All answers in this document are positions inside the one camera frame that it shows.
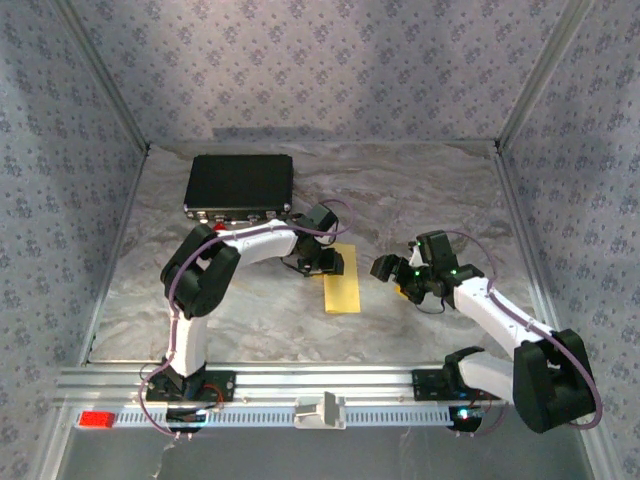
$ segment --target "blue patterned wall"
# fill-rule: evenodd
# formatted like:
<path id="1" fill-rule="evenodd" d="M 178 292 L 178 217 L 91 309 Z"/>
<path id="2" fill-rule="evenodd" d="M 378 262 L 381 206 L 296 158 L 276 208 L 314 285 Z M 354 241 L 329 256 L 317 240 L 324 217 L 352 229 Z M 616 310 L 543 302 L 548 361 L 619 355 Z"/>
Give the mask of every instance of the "blue patterned wall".
<path id="1" fill-rule="evenodd" d="M 597 2 L 509 152 L 559 319 L 640 478 L 640 6 Z"/>
<path id="2" fill-rule="evenodd" d="M 74 2 L 148 141 L 497 137 L 564 0 Z"/>
<path id="3" fill-rule="evenodd" d="M 44 1 L 0 2 L 0 478 L 74 364 L 141 152 Z"/>

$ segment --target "black box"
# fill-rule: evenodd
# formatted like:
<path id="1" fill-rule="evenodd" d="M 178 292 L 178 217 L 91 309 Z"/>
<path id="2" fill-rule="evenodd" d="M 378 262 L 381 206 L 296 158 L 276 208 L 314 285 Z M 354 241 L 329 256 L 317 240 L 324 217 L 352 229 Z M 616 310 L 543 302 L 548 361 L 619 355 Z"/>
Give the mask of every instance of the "black box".
<path id="1" fill-rule="evenodd" d="M 184 197 L 187 217 L 206 222 L 256 221 L 291 210 L 288 155 L 199 155 Z"/>

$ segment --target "purple cable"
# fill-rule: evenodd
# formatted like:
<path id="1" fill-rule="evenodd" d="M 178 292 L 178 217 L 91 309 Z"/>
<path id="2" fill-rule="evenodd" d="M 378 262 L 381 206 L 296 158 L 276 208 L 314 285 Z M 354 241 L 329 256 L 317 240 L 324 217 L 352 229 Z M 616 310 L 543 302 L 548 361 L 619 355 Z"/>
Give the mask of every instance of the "purple cable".
<path id="1" fill-rule="evenodd" d="M 529 325 L 529 322 L 527 320 L 525 320 L 520 315 L 512 311 L 509 307 L 507 307 L 504 303 L 502 303 L 496 297 L 496 295 L 491 291 L 493 289 L 493 284 L 498 278 L 498 269 L 497 269 L 496 261 L 493 258 L 493 256 L 485 249 L 485 247 L 478 240 L 476 240 L 475 238 L 473 238 L 471 235 L 467 233 L 460 232 L 457 230 L 446 230 L 445 233 L 453 233 L 456 235 L 461 235 L 463 237 L 468 238 L 469 240 L 471 240 L 473 243 L 475 243 L 480 247 L 480 249 L 484 252 L 484 254 L 489 259 L 489 263 L 491 263 L 491 269 L 493 270 L 493 277 L 491 277 L 489 279 L 489 283 L 487 283 L 487 293 L 489 294 L 489 298 L 494 303 L 494 305 L 498 307 L 502 312 L 507 314 L 510 318 L 515 320 L 518 324 L 522 325 L 528 330 L 531 330 L 536 335 L 544 338 L 549 343 L 551 343 L 558 351 L 560 351 L 560 353 L 562 353 L 571 362 L 571 364 L 576 368 L 576 370 L 578 370 L 578 372 L 580 373 L 584 381 L 587 383 L 589 390 L 591 391 L 591 395 L 593 396 L 593 400 L 596 406 L 596 411 L 593 419 L 590 422 L 585 423 L 584 425 L 570 423 L 569 426 L 572 428 L 576 428 L 578 430 L 589 430 L 591 428 L 595 428 L 600 423 L 600 420 L 602 420 L 603 405 L 602 405 L 602 398 L 600 397 L 600 392 L 598 392 L 598 387 L 596 387 L 596 383 L 594 382 L 593 377 L 589 374 L 589 372 L 587 372 L 587 369 L 584 368 L 582 363 L 580 363 L 580 360 L 578 360 L 576 356 L 567 349 L 567 347 L 562 345 L 562 343 L 560 343 L 558 340 L 553 338 L 547 332 L 541 330 L 535 325 Z"/>
<path id="2" fill-rule="evenodd" d="M 300 226 L 297 226 L 297 225 L 278 225 L 278 226 L 275 226 L 275 227 L 259 228 L 259 229 L 256 229 L 256 230 L 252 230 L 250 232 L 241 232 L 241 233 L 237 233 L 237 234 L 235 234 L 233 236 L 229 236 L 229 237 L 227 237 L 227 236 L 215 237 L 215 238 L 212 238 L 211 240 L 209 240 L 208 242 L 203 243 L 180 266 L 180 268 L 178 269 L 178 272 L 176 273 L 176 276 L 174 277 L 173 281 L 171 282 L 171 286 L 169 287 L 169 295 L 168 295 L 169 307 L 171 308 L 171 312 L 172 312 L 172 328 L 170 329 L 170 332 L 169 332 L 169 356 L 167 357 L 167 360 L 163 365 L 159 366 L 158 368 L 153 370 L 149 375 L 147 375 L 145 377 L 145 379 L 140 384 L 140 388 L 138 389 L 138 401 L 140 402 L 140 407 L 142 408 L 142 412 L 144 413 L 145 417 L 147 417 L 147 419 L 151 422 L 151 424 L 153 425 L 153 427 L 156 430 L 158 430 L 159 432 L 161 432 L 161 433 L 163 433 L 165 435 L 170 435 L 170 436 L 175 436 L 176 435 L 176 434 L 174 434 L 172 432 L 169 432 L 168 430 L 163 428 L 160 424 L 158 424 L 155 420 L 153 420 L 153 418 L 151 417 L 151 415 L 149 414 L 147 408 L 144 405 L 144 400 L 142 398 L 142 394 L 144 392 L 145 386 L 149 383 L 149 381 L 151 380 L 151 378 L 154 375 L 157 375 L 157 374 L 165 371 L 167 368 L 169 368 L 169 365 L 171 364 L 171 361 L 173 360 L 173 357 L 175 355 L 178 317 L 180 316 L 180 311 L 178 310 L 178 307 L 176 307 L 176 304 L 175 304 L 175 294 L 176 294 L 176 288 L 178 286 L 178 283 L 179 283 L 180 279 L 182 278 L 182 276 L 184 275 L 184 272 L 187 271 L 187 268 L 189 268 L 189 266 L 200 256 L 200 254 L 202 252 L 204 252 L 205 250 L 211 248 L 212 245 L 215 245 L 216 243 L 221 242 L 221 241 L 223 241 L 225 239 L 228 239 L 228 238 L 233 238 L 234 240 L 241 240 L 243 238 L 249 238 L 249 237 L 253 237 L 255 235 L 260 235 L 261 233 L 276 232 L 276 231 L 281 231 L 281 230 L 299 231 L 299 232 L 308 233 L 310 235 L 314 235 L 316 237 L 337 237 L 338 235 L 342 235 L 343 233 L 347 232 L 351 228 L 351 226 L 353 225 L 353 219 L 354 219 L 354 216 L 355 216 L 353 208 L 351 207 L 351 205 L 349 205 L 347 202 L 344 202 L 344 201 L 339 200 L 337 198 L 329 198 L 329 199 L 326 199 L 326 200 L 322 200 L 319 203 L 321 205 L 324 205 L 325 203 L 337 203 L 339 205 L 342 205 L 342 206 L 346 207 L 347 210 L 349 211 L 349 223 L 347 224 L 347 226 L 344 227 L 342 230 L 337 230 L 335 232 L 323 232 L 323 231 L 320 231 L 320 230 L 311 230 L 309 228 L 304 228 L 304 227 L 300 227 Z"/>

